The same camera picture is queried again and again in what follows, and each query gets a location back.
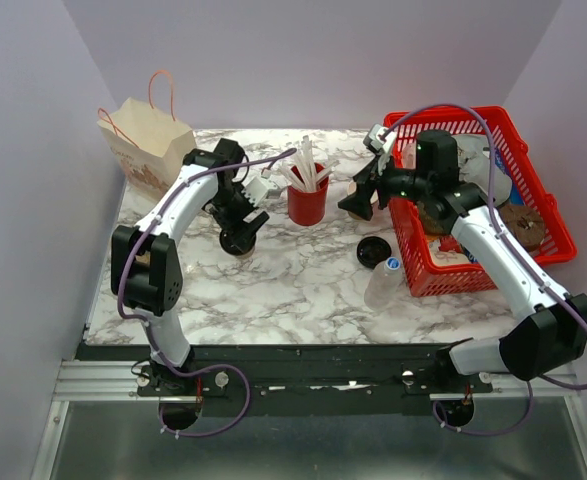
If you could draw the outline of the black coffee cup lid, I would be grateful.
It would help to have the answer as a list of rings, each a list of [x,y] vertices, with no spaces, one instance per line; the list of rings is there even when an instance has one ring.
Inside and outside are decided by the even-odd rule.
[[[229,232],[221,231],[219,234],[219,243],[222,250],[237,258],[251,256],[254,252],[256,241],[257,237],[252,235],[249,240],[241,240],[240,244],[237,244]]]

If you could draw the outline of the brown paper coffee cup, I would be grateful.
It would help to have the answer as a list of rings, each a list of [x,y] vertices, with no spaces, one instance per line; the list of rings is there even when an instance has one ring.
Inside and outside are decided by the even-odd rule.
[[[244,252],[244,253],[241,253],[241,254],[237,255],[237,258],[238,259],[249,258],[249,257],[251,257],[254,254],[254,251],[255,251],[255,249],[252,248],[251,250],[249,250],[247,252]]]

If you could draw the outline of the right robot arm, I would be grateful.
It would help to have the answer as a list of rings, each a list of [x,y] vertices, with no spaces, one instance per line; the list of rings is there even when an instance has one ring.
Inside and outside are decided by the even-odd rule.
[[[374,158],[354,176],[356,190],[339,201],[339,208],[369,220],[373,195],[381,207],[392,197],[422,205],[482,266],[518,322],[500,338],[446,347],[432,370],[435,384],[453,392],[481,372],[531,380],[581,357],[587,296],[572,295],[553,281],[488,206],[484,191],[461,181],[455,138],[444,130],[419,133],[412,169],[393,164],[395,139],[379,124],[371,128],[363,143]]]

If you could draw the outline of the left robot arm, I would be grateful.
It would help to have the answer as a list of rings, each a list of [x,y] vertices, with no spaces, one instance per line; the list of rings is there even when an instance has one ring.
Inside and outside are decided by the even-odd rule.
[[[187,393],[195,380],[187,364],[191,346],[175,306],[183,275],[178,245],[193,220],[208,211],[221,228],[220,238],[233,254],[252,251],[265,212],[248,221],[259,201],[234,180],[246,154],[239,143],[221,139],[211,151],[186,154],[167,193],[134,226],[119,225],[111,237],[111,290],[124,319],[142,323],[152,360],[165,365],[160,382],[174,395]]]

